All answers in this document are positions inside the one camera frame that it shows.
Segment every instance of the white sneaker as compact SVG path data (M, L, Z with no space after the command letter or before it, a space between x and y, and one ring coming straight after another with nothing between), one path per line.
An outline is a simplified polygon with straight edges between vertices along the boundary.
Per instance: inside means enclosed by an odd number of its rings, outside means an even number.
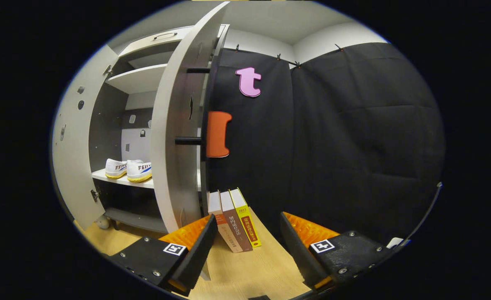
M127 161L127 179L131 182L142 182L152 176L151 163L141 160Z
M108 178L118 179L127 173L126 161L115 161L108 159L105 166L105 175Z

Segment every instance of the pink letter t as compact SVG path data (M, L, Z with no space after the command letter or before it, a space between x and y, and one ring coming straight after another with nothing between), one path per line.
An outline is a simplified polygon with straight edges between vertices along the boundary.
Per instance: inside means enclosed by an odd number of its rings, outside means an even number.
M236 70L236 75L240 75L240 92L248 97L260 95L260 89L254 88L254 80L260 80L262 75L256 74L253 67Z

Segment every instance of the book spine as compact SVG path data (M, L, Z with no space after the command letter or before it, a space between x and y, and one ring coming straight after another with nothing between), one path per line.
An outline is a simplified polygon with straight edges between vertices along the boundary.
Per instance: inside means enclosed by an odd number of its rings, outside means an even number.
M247 235L247 238L251 242L253 248L260 247L262 243L258 238L257 230L254 228L251 213L249 212L249 207L247 207L247 205L237 207L236 212L238 213L238 218L240 218L240 222L242 222L245 234Z
M221 234L221 237L225 240L225 243L229 246L230 250L234 253L242 252L242 247L238 244L236 239L234 238L234 234L230 230L229 224L225 220L225 216L223 213L215 214L215 220L217 222L217 230Z
M253 250L253 246L251 246L251 243L249 239L247 238L247 235L245 234L245 230L238 219L238 214L236 213L236 209L232 210L227 210L223 212L223 215L225 216L227 223L229 224L230 230L234 234L234 237L236 238L236 241L242 247L243 251L251 251Z

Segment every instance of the white cabinet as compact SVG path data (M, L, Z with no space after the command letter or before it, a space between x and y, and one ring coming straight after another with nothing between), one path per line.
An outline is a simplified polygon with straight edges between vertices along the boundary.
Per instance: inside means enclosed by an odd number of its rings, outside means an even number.
M160 232L201 217L197 147L176 146L174 138L198 134L203 116L192 113L190 95L199 108L205 74L186 70L209 67L219 37L227 32L228 25L221 25L226 5L194 26L136 40L120 55L105 45L72 80L51 147L60 194L83 229L102 215ZM112 71L106 72L109 66ZM133 159L133 153L152 162L151 179L134 183L126 175L105 176L107 158Z

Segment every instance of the open cabinet door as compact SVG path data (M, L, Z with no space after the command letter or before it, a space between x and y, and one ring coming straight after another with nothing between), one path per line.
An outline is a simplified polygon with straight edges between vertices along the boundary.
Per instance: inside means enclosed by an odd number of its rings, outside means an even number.
M105 209L95 191L88 149L93 106L101 90L107 67L118 56L107 45L97 51L80 69L60 102L51 140L53 170L66 207L86 230Z
M199 110L206 68L217 44L227 2L207 13L177 46L167 63L152 112L150 158L155 195L162 219L173 232L200 219L197 191L197 146L176 145L175 137L198 135Z

